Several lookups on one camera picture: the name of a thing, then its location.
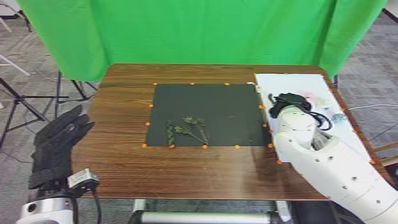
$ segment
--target gray floor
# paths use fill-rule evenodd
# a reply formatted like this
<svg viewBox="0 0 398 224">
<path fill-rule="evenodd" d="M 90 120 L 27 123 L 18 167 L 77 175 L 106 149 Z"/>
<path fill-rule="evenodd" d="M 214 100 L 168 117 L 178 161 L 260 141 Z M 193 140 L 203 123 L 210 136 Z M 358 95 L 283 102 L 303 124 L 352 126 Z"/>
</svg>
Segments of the gray floor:
<svg viewBox="0 0 398 224">
<path fill-rule="evenodd" d="M 26 95 L 49 95 L 56 92 L 58 66 L 45 50 L 43 42 L 36 33 L 29 33 L 22 20 L 6 21 L 15 30 L 8 33 L 0 26 L 0 54 L 18 63 L 33 73 L 27 77 L 11 68 L 0 67 L 0 77 Z M 398 105 L 398 25 L 386 15 L 376 22 L 367 38 L 358 46 L 356 52 L 340 72 L 340 91 L 349 107 L 372 104 Z M 79 97 L 72 83 L 63 83 L 63 93 Z M 6 125 L 11 100 L 0 92 L 0 130 Z M 36 100 L 33 104 L 45 108 L 45 101 Z M 77 103 L 63 105 L 66 111 Z M 354 115 L 377 147 L 398 141 L 398 108 L 376 107 L 354 110 Z M 24 122 L 33 117 L 26 110 L 18 109 L 15 122 Z M 31 174 L 33 138 L 43 124 L 33 124 L 31 129 L 17 130 L 8 137 L 4 153 L 0 153 L 0 223 L 11 224 L 18 219 L 20 206 L 27 201 L 27 180 Z M 379 154 L 381 157 L 398 154 L 398 150 Z M 104 223 L 127 223 L 132 213 L 132 200 L 102 200 Z M 265 212 L 273 204 L 262 201 L 173 201 L 153 200 L 148 203 L 152 211 L 219 211 L 219 212 Z M 97 210 L 91 199 L 81 201 L 82 223 L 95 223 Z"/>
</svg>

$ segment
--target dark gray mat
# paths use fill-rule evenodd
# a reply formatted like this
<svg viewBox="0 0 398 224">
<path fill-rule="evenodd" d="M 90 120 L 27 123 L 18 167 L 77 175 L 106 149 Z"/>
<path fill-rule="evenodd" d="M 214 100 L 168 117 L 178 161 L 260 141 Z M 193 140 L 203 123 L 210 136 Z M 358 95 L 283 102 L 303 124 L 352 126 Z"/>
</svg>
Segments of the dark gray mat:
<svg viewBox="0 0 398 224">
<path fill-rule="evenodd" d="M 205 139 L 196 125 L 184 118 L 205 120 L 203 132 L 210 146 L 265 146 L 271 134 L 264 128 L 260 98 L 253 85 L 159 85 L 153 99 L 152 126 L 146 143 L 168 146 L 168 122 L 185 127 Z M 175 133 L 177 146 L 205 143 Z"/>
</svg>

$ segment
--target white cylinder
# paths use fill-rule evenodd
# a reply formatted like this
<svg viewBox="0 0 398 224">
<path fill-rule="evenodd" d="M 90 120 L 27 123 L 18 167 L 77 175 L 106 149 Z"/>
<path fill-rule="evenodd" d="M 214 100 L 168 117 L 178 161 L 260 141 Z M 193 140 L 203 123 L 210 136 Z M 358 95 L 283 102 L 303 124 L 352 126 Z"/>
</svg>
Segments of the white cylinder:
<svg viewBox="0 0 398 224">
<path fill-rule="evenodd" d="M 226 223 L 269 224 L 269 214 L 196 213 L 196 212 L 145 212 L 143 223 Z"/>
</svg>

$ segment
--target robotic hand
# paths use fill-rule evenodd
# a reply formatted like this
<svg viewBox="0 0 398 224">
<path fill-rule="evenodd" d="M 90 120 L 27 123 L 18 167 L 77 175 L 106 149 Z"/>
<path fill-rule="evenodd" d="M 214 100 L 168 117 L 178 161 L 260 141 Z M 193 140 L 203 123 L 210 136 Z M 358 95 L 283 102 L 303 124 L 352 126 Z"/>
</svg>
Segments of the robotic hand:
<svg viewBox="0 0 398 224">
<path fill-rule="evenodd" d="M 317 191 L 351 210 L 365 223 L 395 224 L 398 192 L 356 149 L 338 137 L 322 132 L 317 119 L 303 107 L 306 99 L 296 95 L 296 101 L 290 101 L 292 95 L 280 96 L 285 99 L 278 100 L 271 110 L 278 117 L 278 152 L 289 158 Z"/>
<path fill-rule="evenodd" d="M 72 184 L 68 185 L 68 177 L 74 174 L 72 150 L 95 127 L 90 116 L 81 114 L 82 106 L 75 107 L 50 122 L 34 139 L 31 198 L 17 224 L 75 223 L 74 203 L 84 192 L 74 191 Z M 79 172 L 81 177 L 88 175 L 88 172 Z"/>
</svg>

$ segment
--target black glove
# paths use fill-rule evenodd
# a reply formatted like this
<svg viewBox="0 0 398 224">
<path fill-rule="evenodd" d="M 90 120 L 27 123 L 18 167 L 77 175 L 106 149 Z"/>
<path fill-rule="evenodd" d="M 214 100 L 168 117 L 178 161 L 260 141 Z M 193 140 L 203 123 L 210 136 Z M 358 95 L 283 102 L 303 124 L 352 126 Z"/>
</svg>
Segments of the black glove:
<svg viewBox="0 0 398 224">
<path fill-rule="evenodd" d="M 66 179 L 74 174 L 72 149 L 95 127 L 95 123 L 90 123 L 90 115 L 81 115 L 81 113 L 82 106 L 77 106 L 50 122 L 36 135 L 29 189 L 42 187 L 49 181 Z"/>
</svg>

